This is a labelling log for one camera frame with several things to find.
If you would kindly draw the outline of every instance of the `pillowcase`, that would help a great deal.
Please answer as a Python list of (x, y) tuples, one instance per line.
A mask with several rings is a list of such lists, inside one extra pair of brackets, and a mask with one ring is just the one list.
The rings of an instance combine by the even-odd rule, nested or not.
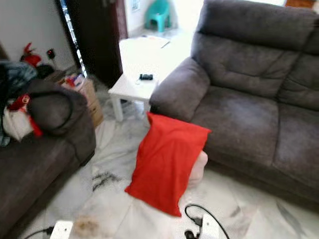
[(125, 191), (181, 217), (178, 201), (211, 130), (152, 113), (148, 118), (151, 127), (139, 146), (132, 182)]

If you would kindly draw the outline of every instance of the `marble floor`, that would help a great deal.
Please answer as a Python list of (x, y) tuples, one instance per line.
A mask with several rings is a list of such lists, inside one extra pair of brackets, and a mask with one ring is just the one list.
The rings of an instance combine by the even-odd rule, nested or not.
[[(172, 58), (180, 51), (183, 56), (188, 55), (188, 35), (168, 33), (167, 37), (171, 39), (171, 50), (167, 52), (172, 53)], [(136, 50), (125, 54), (124, 69), (137, 64), (131, 55)], [(172, 60), (171, 67), (181, 58)], [(123, 103), (125, 120), (116, 122), (107, 89), (99, 82), (96, 88), (104, 114), (104, 121), (96, 129), (96, 154), (68, 180), (19, 238), (54, 225), (57, 220), (78, 221), (83, 217), (96, 222), (97, 231), (91, 237), (79, 237), (74, 232), (72, 239), (182, 239), (186, 229), (198, 232), (183, 212), (181, 218), (168, 216), (124, 192), (131, 181), (138, 145), (148, 131), (142, 121), (143, 104)], [(203, 205), (220, 220), (231, 239), (319, 238), (319, 213), (259, 189), (251, 181), (254, 179), (232, 176), (209, 163), (202, 182), (185, 192), (179, 207), (183, 211), (190, 202)], [(192, 213), (202, 214), (196, 210)], [(225, 238), (221, 232), (219, 238)]]

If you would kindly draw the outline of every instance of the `sofa backrest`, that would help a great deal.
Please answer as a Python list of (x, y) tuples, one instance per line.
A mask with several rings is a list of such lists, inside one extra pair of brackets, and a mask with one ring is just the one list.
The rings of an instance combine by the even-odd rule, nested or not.
[(191, 56), (212, 85), (274, 98), (313, 30), (310, 9), (205, 0)]
[(304, 51), (280, 87), (278, 100), (319, 111), (319, 17)]

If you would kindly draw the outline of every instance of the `dark wooden door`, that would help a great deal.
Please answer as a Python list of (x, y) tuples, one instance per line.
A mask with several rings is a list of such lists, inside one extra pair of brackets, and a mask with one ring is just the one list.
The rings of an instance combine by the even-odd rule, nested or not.
[(122, 74), (116, 0), (65, 0), (88, 73), (112, 87)]

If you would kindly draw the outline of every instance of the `sofa armrest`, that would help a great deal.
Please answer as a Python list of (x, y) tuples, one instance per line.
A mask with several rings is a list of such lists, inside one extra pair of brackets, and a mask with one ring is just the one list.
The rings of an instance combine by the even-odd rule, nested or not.
[(54, 135), (62, 135), (87, 110), (87, 101), (83, 95), (76, 91), (65, 89), (58, 84), (44, 80), (32, 81), (27, 89), (28, 93), (51, 91), (58, 91), (62, 94), (31, 99), (28, 111), (43, 131)]
[(186, 58), (153, 92), (151, 111), (189, 122), (209, 85), (202, 67)]

